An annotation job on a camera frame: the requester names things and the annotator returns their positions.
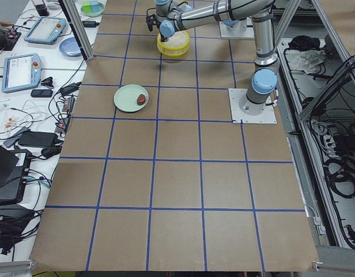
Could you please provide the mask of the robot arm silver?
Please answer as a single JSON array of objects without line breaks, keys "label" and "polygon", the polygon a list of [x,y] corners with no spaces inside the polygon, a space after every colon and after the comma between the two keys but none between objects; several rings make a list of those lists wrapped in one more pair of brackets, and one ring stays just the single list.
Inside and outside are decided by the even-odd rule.
[{"label": "robot arm silver", "polygon": [[251,16],[256,47],[255,71],[251,86],[240,99],[240,108],[249,115],[259,115],[266,106],[266,100],[275,91],[278,83],[278,55],[275,51],[272,12],[261,10]]},{"label": "robot arm silver", "polygon": [[156,1],[154,14],[146,11],[148,30],[157,27],[164,38],[176,32],[225,20],[244,20],[262,11],[271,10],[273,1],[214,1],[192,8],[185,1]]}]

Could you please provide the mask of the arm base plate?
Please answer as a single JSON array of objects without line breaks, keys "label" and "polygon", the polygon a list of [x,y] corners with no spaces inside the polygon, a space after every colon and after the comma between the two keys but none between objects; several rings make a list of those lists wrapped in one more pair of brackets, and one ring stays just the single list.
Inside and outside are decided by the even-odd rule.
[{"label": "arm base plate", "polygon": [[249,17],[231,25],[227,25],[222,21],[219,26],[222,39],[254,40],[254,29]]},{"label": "arm base plate", "polygon": [[229,102],[233,123],[276,124],[271,97],[265,103],[253,104],[247,99],[247,89],[229,88]]}]

